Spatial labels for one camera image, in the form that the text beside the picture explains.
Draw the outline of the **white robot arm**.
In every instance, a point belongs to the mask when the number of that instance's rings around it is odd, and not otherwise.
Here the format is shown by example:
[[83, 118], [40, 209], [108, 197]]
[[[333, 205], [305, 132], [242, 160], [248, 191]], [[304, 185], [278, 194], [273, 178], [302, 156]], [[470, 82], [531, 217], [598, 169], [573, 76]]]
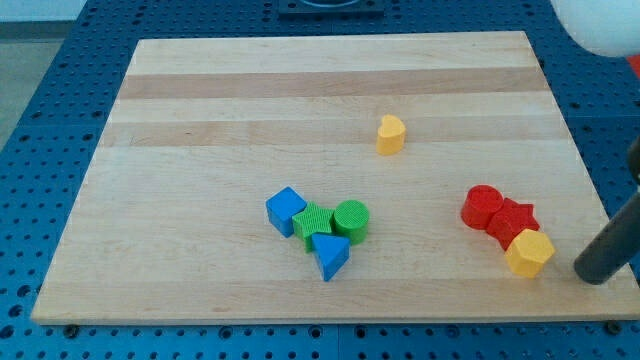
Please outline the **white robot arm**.
[[568, 35], [604, 57], [639, 54], [639, 0], [550, 0]]

